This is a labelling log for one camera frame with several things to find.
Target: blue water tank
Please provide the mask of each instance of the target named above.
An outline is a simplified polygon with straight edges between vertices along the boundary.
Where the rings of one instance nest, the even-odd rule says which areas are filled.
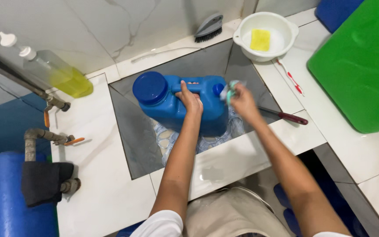
[[[37,161],[45,161],[37,155]],[[55,205],[28,208],[21,193],[21,166],[24,154],[0,153],[0,237],[56,237]]]
[[[321,0],[315,9],[317,18],[334,33],[363,0]]]
[[[146,72],[134,82],[133,93],[147,116],[166,128],[179,132],[187,113],[182,101],[175,96],[176,92],[181,91],[181,80],[186,83],[198,82],[187,84],[187,88],[199,94],[203,103],[200,135],[222,135],[227,128],[228,109],[219,99],[219,94],[226,85],[221,76],[181,78],[176,75],[163,76],[158,72]]]

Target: brush bristles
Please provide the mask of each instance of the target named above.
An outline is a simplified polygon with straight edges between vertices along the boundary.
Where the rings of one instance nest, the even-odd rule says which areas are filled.
[[[215,37],[216,35],[220,34],[221,32],[222,32],[222,28],[220,27],[219,29],[213,31],[212,33],[210,33],[208,35],[203,35],[203,36],[200,36],[200,37],[196,37],[195,38],[195,42],[196,43],[200,43],[200,42],[207,41],[207,40]]]

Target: hand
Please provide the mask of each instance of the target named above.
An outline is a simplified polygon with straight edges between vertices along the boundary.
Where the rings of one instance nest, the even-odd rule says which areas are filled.
[[[251,92],[241,83],[237,83],[234,88],[236,94],[230,98],[230,104],[235,108],[236,112],[251,125],[255,121],[262,120]]]
[[[181,81],[181,92],[175,95],[178,97],[187,109],[187,114],[199,115],[203,114],[203,103],[200,100],[199,94],[194,94],[187,89],[187,84]]]

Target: person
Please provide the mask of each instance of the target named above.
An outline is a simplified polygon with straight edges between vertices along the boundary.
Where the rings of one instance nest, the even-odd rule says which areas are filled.
[[[169,155],[149,218],[131,236],[290,236],[267,204],[244,188],[216,191],[188,204],[203,103],[198,94],[187,89],[184,81],[181,81],[181,88],[176,96],[187,109],[182,130]],[[255,129],[293,207],[303,236],[350,236],[308,169],[267,126],[251,92],[240,83],[234,88],[236,96],[231,104]]]

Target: white t-shirt sleeve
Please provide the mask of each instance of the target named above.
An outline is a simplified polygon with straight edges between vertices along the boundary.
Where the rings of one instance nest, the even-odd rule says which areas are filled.
[[[334,232],[320,232],[313,237],[351,237],[350,235],[339,234]]]
[[[130,237],[180,237],[184,224],[178,213],[162,210],[150,216]]]

